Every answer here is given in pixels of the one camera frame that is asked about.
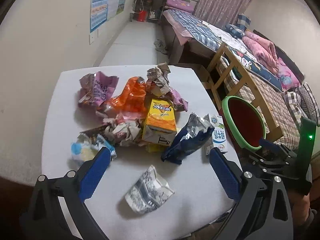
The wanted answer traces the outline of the brown grey wrapper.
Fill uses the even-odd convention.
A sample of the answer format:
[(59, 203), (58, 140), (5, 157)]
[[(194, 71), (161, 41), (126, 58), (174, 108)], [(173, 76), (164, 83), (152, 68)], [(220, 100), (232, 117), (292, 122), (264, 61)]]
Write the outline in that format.
[(171, 73), (168, 64), (160, 63), (147, 70), (146, 91), (160, 98), (170, 92), (168, 74)]

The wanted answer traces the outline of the navy cartoon blanket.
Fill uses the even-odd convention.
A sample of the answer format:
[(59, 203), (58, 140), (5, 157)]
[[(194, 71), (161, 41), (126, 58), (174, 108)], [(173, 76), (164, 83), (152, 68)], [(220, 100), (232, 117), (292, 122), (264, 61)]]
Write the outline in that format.
[(231, 48), (230, 51), (238, 59), (242, 66), (246, 68), (249, 72), (264, 80), (278, 92), (283, 92), (280, 81), (267, 68), (265, 68), (259, 62), (254, 62), (250, 57), (248, 57), (246, 54), (239, 52), (238, 50)]

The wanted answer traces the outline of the pink patterned curtain right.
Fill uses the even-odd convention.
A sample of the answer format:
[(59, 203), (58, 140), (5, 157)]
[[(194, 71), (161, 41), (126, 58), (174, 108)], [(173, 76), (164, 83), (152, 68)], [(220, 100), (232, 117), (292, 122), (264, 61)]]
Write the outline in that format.
[(199, 0), (193, 15), (218, 28), (234, 24), (252, 0)]

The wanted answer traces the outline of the bed with blue plaid quilt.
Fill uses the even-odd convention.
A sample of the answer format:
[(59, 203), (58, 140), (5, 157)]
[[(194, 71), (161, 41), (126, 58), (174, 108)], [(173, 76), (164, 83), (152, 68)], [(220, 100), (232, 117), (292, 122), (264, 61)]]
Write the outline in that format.
[(172, 26), (183, 27), (190, 36), (212, 51), (217, 51), (222, 43), (243, 54), (248, 52), (244, 44), (226, 31), (202, 21), (192, 14), (175, 9), (168, 9), (164, 17)]

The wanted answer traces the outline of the blue wall poster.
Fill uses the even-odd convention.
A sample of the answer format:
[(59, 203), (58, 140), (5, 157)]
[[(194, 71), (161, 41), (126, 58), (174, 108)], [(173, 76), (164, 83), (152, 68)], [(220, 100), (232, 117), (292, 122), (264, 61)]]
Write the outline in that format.
[(90, 33), (107, 21), (108, 0), (91, 0)]

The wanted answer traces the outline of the yellow juice carton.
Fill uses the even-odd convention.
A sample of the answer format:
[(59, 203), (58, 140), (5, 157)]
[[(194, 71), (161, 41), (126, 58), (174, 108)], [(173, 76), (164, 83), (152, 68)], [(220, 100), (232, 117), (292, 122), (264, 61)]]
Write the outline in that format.
[(170, 146), (177, 134), (174, 109), (164, 100), (152, 99), (143, 128), (142, 140)]

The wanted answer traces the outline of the white blue milk carton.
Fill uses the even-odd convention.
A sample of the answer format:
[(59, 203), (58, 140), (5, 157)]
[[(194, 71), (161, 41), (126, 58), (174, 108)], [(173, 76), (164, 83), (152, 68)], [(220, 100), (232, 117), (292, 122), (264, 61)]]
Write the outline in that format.
[(204, 145), (206, 156), (208, 156), (211, 149), (215, 147), (218, 148), (222, 153), (226, 153), (228, 151), (227, 137), (222, 116), (207, 114), (204, 116), (204, 120), (209, 121), (214, 128), (212, 137)]

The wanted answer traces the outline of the yellow wrapper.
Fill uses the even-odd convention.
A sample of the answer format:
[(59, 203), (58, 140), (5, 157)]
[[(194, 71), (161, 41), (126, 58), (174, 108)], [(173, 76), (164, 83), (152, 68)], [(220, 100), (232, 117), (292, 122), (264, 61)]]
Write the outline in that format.
[(168, 147), (159, 144), (148, 143), (145, 147), (146, 151), (149, 153), (163, 153)]

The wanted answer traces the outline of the grey patterned paper cup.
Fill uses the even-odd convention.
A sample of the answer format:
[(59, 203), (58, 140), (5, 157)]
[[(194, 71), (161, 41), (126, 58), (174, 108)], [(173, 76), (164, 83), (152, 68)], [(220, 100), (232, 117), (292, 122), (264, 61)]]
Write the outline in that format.
[(125, 200), (132, 211), (144, 215), (159, 209), (175, 191), (151, 165), (125, 194)]

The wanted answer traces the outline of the green rimmed red trash bin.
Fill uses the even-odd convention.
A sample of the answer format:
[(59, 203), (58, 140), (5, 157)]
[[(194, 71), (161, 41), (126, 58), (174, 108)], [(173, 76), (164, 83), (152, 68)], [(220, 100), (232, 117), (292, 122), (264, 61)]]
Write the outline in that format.
[(237, 96), (227, 96), (221, 102), (221, 113), (238, 148), (251, 152), (261, 149), (259, 140), (266, 138), (266, 127), (252, 104)]

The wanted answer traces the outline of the dark blue foil snack bag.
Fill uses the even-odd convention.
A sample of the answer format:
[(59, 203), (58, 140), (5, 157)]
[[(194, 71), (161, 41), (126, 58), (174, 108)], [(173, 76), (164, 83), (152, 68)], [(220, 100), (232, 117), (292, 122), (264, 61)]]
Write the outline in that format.
[(161, 160), (181, 165), (184, 158), (208, 141), (213, 131), (214, 126), (210, 121), (191, 113), (186, 125), (176, 135), (170, 147), (162, 153)]

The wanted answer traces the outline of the pink plastic wrapper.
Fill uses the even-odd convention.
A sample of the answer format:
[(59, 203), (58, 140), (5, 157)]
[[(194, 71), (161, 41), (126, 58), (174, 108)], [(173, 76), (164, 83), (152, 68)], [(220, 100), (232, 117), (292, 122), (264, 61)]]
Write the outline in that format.
[(185, 101), (179, 92), (173, 88), (170, 88), (170, 100), (173, 103), (173, 107), (177, 112), (187, 112), (188, 111), (188, 102)]

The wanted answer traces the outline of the blue plaid pillow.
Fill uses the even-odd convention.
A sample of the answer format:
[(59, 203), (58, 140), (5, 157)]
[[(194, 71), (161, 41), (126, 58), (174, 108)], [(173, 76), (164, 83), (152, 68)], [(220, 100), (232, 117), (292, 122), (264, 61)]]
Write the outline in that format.
[(236, 26), (242, 31), (246, 31), (251, 23), (251, 19), (244, 14), (238, 14)]

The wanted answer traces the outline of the purple snack bag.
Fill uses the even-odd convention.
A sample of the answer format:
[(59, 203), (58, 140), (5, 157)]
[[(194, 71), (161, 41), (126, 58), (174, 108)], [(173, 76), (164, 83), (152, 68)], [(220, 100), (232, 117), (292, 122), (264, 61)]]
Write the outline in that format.
[(112, 98), (118, 81), (119, 77), (107, 76), (101, 71), (84, 75), (79, 80), (78, 105), (99, 108)]

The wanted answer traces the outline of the light blue snack bag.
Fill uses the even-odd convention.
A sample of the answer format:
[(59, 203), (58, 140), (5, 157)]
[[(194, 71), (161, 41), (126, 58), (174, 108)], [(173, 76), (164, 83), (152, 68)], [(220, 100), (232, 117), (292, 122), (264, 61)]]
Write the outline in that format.
[(102, 135), (98, 134), (91, 139), (85, 133), (80, 133), (77, 141), (71, 145), (72, 159), (82, 165), (84, 162), (92, 160), (103, 147), (110, 151), (111, 160), (116, 159), (116, 149)]

